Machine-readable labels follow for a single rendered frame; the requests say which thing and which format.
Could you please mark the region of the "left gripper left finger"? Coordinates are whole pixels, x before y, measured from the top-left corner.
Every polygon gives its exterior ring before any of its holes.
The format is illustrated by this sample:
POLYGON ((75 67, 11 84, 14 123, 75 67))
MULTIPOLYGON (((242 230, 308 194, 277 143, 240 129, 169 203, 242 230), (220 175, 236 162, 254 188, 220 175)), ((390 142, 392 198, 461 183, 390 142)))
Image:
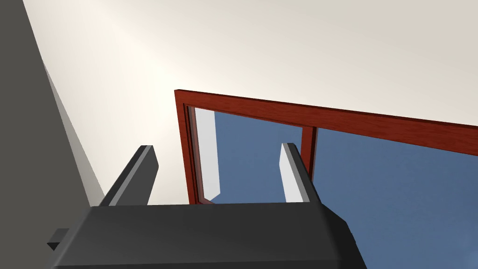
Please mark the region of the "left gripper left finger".
POLYGON ((147 205, 159 169, 152 145, 141 145, 99 206, 147 205))

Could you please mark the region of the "red wooden framed window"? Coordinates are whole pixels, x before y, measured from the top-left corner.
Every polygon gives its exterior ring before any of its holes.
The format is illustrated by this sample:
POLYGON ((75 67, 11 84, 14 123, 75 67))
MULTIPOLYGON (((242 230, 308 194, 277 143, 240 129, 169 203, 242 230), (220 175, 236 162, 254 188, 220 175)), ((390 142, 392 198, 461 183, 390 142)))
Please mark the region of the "red wooden framed window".
POLYGON ((175 90, 184 159, 188 109, 290 124, 322 202, 369 269, 478 269, 478 127, 175 90))

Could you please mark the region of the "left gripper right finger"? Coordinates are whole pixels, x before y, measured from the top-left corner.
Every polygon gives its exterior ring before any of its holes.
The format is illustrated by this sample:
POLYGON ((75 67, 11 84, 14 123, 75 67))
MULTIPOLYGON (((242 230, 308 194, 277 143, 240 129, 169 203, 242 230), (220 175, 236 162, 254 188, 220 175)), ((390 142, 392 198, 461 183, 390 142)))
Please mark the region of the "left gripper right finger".
POLYGON ((282 143, 279 168, 286 203, 321 203, 294 143, 282 143))

